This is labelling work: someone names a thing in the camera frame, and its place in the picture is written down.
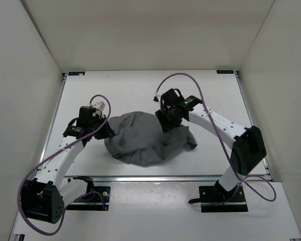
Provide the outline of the grey pleated skirt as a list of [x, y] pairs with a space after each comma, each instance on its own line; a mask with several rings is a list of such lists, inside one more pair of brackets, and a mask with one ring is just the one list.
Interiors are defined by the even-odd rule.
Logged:
[[159, 166], [198, 145], [188, 126], [181, 125], [164, 133], [157, 117], [147, 112], [114, 116], [108, 123], [115, 135], [104, 140], [105, 147], [112, 157], [126, 164]]

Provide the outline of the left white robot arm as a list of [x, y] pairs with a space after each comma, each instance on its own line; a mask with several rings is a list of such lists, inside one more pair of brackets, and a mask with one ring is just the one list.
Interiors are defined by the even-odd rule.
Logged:
[[26, 218], [55, 224], [67, 205], [79, 197], [89, 200], [94, 196], [92, 178], [75, 176], [67, 182], [63, 180], [75, 158], [92, 138], [102, 140], [114, 136], [108, 116], [103, 113], [104, 108], [102, 101], [80, 107], [79, 116], [72, 119], [63, 132], [56, 153], [43, 163], [33, 179], [23, 183], [20, 201]]

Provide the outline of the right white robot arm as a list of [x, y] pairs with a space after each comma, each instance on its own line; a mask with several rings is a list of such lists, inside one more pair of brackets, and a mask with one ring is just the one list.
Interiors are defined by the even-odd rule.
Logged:
[[260, 129], [244, 127], [234, 123], [204, 106], [203, 101], [193, 95], [184, 98], [179, 89], [169, 89], [154, 101], [160, 104], [156, 116], [163, 132], [181, 127], [182, 120], [202, 127], [215, 135], [227, 154], [229, 168], [216, 182], [215, 196], [221, 201], [233, 195], [234, 188], [265, 158], [266, 149]]

